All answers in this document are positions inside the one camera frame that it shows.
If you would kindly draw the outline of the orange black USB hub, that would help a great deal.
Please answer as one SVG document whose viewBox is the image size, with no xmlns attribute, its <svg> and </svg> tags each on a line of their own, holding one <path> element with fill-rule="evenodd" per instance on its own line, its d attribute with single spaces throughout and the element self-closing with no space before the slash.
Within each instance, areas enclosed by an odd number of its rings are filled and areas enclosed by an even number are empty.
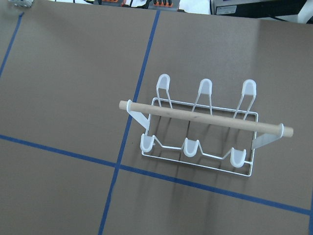
<svg viewBox="0 0 313 235">
<path fill-rule="evenodd" d="M 152 0 L 149 2 L 149 5 L 154 7 L 173 7 L 173 1 L 172 0 Z"/>
</svg>

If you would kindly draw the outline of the black mini computer box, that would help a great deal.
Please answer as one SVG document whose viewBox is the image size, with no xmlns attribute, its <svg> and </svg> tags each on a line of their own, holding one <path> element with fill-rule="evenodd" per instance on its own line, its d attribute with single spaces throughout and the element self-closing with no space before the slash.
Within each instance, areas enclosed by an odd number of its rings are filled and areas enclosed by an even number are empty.
<svg viewBox="0 0 313 235">
<path fill-rule="evenodd" d="M 311 0 L 212 0 L 211 13 L 311 24 L 313 2 Z"/>
</svg>

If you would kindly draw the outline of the grey aluminium frame post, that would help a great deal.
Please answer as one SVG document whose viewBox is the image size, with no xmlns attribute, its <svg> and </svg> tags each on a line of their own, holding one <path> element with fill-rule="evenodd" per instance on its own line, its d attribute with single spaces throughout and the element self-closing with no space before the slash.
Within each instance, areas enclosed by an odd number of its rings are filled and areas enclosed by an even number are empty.
<svg viewBox="0 0 313 235">
<path fill-rule="evenodd" d="M 14 6 L 31 7 L 34 0 L 8 0 Z"/>
</svg>

